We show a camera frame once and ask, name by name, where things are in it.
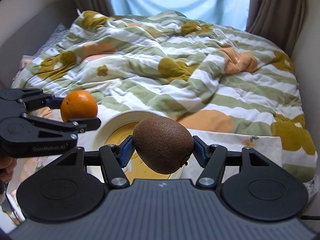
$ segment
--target wall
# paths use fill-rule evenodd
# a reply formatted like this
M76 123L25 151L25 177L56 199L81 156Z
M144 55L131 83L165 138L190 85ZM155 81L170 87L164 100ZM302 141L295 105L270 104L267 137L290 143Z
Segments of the wall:
M0 45L25 22L56 1L0 0Z
M317 173L320 175L320 0L307 0L307 15L293 51L297 80L300 84L306 128L318 151ZM320 192L306 209L307 215L320 216ZM320 231L320 221L307 222Z

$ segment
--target orange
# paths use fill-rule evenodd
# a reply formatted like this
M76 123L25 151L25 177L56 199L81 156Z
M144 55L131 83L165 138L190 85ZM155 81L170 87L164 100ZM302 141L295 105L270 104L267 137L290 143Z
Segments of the orange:
M74 118L92 118L98 113L94 97L84 90L69 93L61 103L61 118L64 122Z

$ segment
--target gray ribbed panel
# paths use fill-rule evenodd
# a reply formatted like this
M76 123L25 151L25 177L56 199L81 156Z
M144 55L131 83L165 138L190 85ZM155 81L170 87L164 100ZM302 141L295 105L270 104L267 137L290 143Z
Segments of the gray ribbed panel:
M187 179L136 179L127 189L111 191L84 218L56 225L27 220L10 234L14 240L311 240L314 236L298 219L276 224L242 219L226 209L213 191L198 190Z

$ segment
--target blanket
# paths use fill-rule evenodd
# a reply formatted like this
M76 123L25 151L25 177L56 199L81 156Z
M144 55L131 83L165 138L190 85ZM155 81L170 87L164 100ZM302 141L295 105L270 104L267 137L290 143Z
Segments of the blanket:
M307 182L317 152L294 70L264 38L172 10L152 17L85 11L12 87L59 97L86 90L110 110L146 109L188 129L251 135L253 147L259 136L277 136L283 168Z

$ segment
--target human hand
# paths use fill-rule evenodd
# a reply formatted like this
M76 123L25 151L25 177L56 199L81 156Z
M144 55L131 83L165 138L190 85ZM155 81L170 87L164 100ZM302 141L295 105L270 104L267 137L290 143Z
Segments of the human hand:
M16 165L17 159L0 154L0 180L8 184Z

